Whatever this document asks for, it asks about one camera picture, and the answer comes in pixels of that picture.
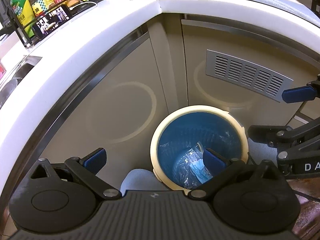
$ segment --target blue gripper pad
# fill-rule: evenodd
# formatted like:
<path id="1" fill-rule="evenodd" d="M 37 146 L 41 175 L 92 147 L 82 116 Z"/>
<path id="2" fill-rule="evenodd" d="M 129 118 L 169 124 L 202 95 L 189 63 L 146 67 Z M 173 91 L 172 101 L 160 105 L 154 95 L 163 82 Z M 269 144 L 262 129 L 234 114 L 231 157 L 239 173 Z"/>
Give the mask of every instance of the blue gripper pad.
<path id="1" fill-rule="evenodd" d="M 317 90 L 311 86 L 292 88 L 283 91 L 282 99 L 286 103 L 312 101 L 317 96 Z"/>
<path id="2" fill-rule="evenodd" d="M 223 160 L 209 152 L 207 149 L 203 152 L 203 164 L 207 167 L 212 176 L 218 175 L 227 167 L 227 164 Z"/>
<path id="3" fill-rule="evenodd" d="M 96 175 L 107 163 L 107 152 L 103 148 L 96 149 L 79 162 L 88 171 Z"/>

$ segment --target air vent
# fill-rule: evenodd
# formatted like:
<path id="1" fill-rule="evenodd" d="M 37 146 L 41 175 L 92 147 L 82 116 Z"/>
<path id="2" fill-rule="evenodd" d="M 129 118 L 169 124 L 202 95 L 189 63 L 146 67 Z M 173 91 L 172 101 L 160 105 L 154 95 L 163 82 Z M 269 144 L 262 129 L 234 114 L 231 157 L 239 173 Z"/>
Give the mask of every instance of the air vent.
<path id="1" fill-rule="evenodd" d="M 282 92 L 289 89 L 293 81 L 263 66 L 211 50 L 207 50 L 206 74 L 278 102 L 282 101 Z"/>

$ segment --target white countertop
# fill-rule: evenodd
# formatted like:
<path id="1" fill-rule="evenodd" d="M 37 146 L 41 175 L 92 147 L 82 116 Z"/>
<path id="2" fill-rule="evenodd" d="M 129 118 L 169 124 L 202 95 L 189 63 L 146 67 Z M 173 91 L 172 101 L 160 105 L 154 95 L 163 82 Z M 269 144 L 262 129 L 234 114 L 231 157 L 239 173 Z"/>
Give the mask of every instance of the white countertop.
<path id="1" fill-rule="evenodd" d="M 30 55 L 43 58 L 0 110 L 0 192 L 29 137 L 61 95 L 114 44 L 160 13 L 207 15 L 249 23 L 289 37 L 320 54 L 318 27 L 253 1 L 104 0 L 31 52 Z"/>

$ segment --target green and yellow bottle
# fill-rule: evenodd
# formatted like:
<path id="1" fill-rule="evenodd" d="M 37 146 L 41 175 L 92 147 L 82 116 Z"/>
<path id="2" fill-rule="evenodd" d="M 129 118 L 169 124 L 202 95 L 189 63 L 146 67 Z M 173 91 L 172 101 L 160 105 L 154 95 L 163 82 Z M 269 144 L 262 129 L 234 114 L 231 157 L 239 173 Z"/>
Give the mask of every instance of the green and yellow bottle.
<path id="1" fill-rule="evenodd" d="M 10 5 L 22 25 L 27 25 L 35 18 L 29 0 L 10 0 Z M 29 37 L 34 36 L 31 26 L 24 29 Z"/>

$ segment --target cabinet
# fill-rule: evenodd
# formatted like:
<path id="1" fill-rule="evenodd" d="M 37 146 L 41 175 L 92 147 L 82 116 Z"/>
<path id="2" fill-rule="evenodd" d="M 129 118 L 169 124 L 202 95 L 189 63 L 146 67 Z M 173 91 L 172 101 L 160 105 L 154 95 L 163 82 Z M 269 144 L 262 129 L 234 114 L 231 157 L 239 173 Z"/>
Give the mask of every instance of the cabinet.
<path id="1" fill-rule="evenodd" d="M 301 103 L 278 102 L 245 87 L 206 75 L 207 50 L 227 54 L 273 70 L 293 80 L 291 87 L 314 80 L 318 70 L 269 44 L 243 35 L 184 24 L 188 103 L 230 112 L 246 129 L 286 125 Z"/>
<path id="2" fill-rule="evenodd" d="M 51 163 L 84 157 L 99 147 L 108 160 L 97 174 L 120 188 L 129 171 L 152 170 L 150 143 L 168 115 L 153 49 L 148 38 L 108 73 L 51 139 L 41 157 Z"/>

